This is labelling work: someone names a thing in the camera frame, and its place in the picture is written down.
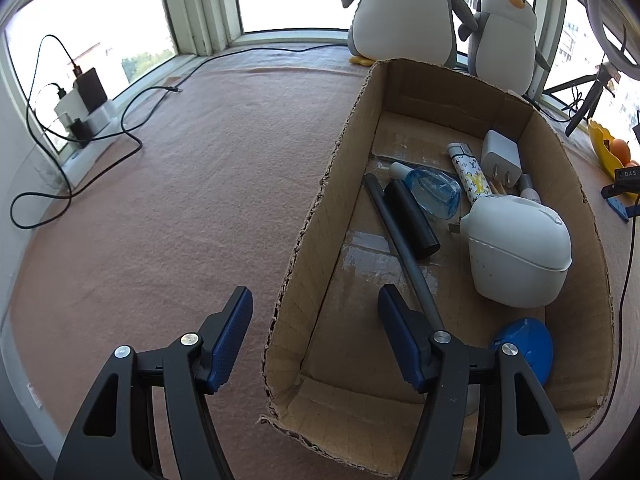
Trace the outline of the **blue plastic card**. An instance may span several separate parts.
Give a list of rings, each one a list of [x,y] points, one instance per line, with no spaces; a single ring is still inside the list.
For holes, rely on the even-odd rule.
[[[606,202],[608,203],[608,206],[612,208],[612,211],[614,211],[623,220],[623,222],[629,221],[627,208],[617,197],[608,197]]]

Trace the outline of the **large plush penguin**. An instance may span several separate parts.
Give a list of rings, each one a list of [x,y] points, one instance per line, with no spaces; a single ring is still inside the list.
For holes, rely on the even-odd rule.
[[[408,58],[453,68],[457,63],[454,19],[477,30],[464,0],[341,0],[357,9],[347,34],[349,62],[369,67]]]

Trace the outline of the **white egg-shaped device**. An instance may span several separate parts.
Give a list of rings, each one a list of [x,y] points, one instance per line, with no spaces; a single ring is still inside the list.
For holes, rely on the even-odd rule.
[[[553,209],[514,195],[478,198],[460,220],[475,289],[511,308],[547,307],[572,264],[570,232]]]

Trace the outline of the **wooden clothespin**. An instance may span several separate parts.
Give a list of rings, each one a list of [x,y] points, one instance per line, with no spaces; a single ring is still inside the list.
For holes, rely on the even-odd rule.
[[[491,191],[494,192],[495,194],[506,195],[506,190],[504,189],[503,185],[500,182],[496,180],[490,180],[489,186],[491,188]]]

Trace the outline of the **patterned lighter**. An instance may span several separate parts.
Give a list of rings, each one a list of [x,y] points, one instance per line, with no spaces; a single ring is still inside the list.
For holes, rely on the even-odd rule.
[[[468,144],[449,143],[447,152],[471,205],[479,198],[492,195],[489,182]]]

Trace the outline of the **clear blue small bottle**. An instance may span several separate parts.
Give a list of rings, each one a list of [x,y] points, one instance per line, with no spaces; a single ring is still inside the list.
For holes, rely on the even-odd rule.
[[[442,220],[456,215],[460,200],[460,184],[448,174],[432,168],[411,168],[401,162],[390,165],[390,176],[401,180],[413,194],[421,208]]]

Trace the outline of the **blue round tape measure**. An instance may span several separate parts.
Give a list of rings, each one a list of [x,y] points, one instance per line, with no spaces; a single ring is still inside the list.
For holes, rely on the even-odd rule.
[[[526,359],[538,382],[548,382],[554,361],[554,345],[551,334],[543,322],[536,318],[519,318],[503,326],[492,338],[490,350],[503,344],[514,344]]]

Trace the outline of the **black cylinder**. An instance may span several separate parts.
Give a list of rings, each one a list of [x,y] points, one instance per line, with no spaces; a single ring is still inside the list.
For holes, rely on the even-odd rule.
[[[404,181],[390,180],[383,200],[414,258],[427,260],[439,251],[439,240]]]

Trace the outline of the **white power strip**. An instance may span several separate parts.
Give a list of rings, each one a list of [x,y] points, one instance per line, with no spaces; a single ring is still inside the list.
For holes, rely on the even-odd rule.
[[[74,142],[70,143],[78,145],[78,151],[70,156],[70,161],[63,166],[73,188],[80,185],[81,180],[98,158],[115,141],[116,112],[115,103],[107,100],[100,108],[89,114],[84,122],[76,120],[70,128],[65,128],[74,139]]]

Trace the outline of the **yellow fruit bowl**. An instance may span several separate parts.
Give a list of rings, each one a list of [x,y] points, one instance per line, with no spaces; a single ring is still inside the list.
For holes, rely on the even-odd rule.
[[[610,152],[610,141],[614,136],[607,128],[600,125],[593,119],[588,120],[588,132],[593,151],[596,153],[605,173],[611,178],[615,178],[615,170],[627,168]]]

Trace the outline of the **white wall charger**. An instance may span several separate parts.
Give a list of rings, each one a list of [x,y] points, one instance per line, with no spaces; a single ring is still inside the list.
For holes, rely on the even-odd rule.
[[[522,175],[518,144],[496,130],[488,130],[483,141],[480,166],[488,178],[506,188],[513,188]]]

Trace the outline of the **small plush penguin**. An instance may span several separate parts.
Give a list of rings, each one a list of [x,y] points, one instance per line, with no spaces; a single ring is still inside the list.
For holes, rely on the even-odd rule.
[[[518,96],[527,93],[535,67],[551,67],[536,43],[537,17],[527,0],[478,0],[477,30],[461,24],[468,45],[469,73]]]

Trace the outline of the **white lotion bottle grey cap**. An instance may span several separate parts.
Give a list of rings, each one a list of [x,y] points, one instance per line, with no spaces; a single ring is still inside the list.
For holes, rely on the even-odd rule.
[[[520,191],[520,196],[526,198],[526,200],[531,200],[537,204],[541,203],[540,195],[534,189],[533,181],[529,174],[521,174],[518,179],[518,190]]]

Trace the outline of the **white charger on strip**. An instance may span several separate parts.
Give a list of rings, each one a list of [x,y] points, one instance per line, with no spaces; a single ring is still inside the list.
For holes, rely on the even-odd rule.
[[[54,107],[56,118],[64,128],[70,128],[76,120],[84,122],[89,112],[79,92],[72,89],[58,100]]]

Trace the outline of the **black tripod stand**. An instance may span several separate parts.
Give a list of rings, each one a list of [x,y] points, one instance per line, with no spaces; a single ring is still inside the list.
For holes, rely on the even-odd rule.
[[[620,81],[620,72],[610,62],[603,62],[598,70],[591,75],[580,76],[562,84],[557,84],[544,89],[544,96],[554,96],[566,90],[575,90],[574,101],[567,108],[573,110],[567,121],[564,133],[571,136],[577,127],[584,121],[593,118],[604,90],[611,94],[614,92],[608,88],[611,81]]]

